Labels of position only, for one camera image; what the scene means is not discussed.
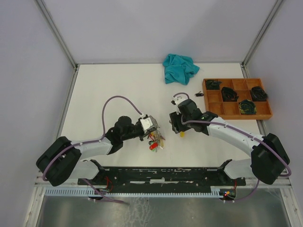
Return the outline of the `large metal keyring yellow handle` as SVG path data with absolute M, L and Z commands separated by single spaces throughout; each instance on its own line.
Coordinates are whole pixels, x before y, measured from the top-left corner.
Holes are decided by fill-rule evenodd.
M 157 152 L 158 149 L 164 149 L 164 141 L 165 138 L 163 137 L 163 135 L 160 132 L 160 126 L 158 125 L 157 129 L 153 132 L 150 132 L 150 134 L 148 135 L 148 142 L 149 141 L 155 141 L 158 143 L 158 147 L 154 150 L 151 150 L 153 152 Z

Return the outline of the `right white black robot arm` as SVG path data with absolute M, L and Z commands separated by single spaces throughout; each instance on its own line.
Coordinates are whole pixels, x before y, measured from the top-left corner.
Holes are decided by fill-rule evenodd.
M 264 136 L 242 130 L 210 111 L 202 112 L 189 98 L 177 96 L 171 102 L 176 111 L 170 113 L 169 117 L 176 134 L 193 129 L 221 139 L 249 156 L 248 159 L 225 161 L 220 166 L 222 170 L 217 173 L 221 184 L 228 185 L 240 177 L 256 177 L 272 185 L 277 178 L 291 174 L 290 159 L 278 136 L 272 133 Z

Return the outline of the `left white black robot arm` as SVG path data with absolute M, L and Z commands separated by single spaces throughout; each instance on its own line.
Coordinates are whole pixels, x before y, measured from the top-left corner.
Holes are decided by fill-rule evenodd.
M 105 173 L 93 157 L 114 154 L 123 147 L 124 141 L 143 140 L 157 128 L 158 123 L 151 115 L 139 118 L 136 123 L 132 123 L 128 116 L 121 116 L 100 139 L 75 142 L 65 136 L 59 137 L 38 158 L 36 166 L 42 172 L 43 180 L 52 186 L 80 178 L 101 184 Z

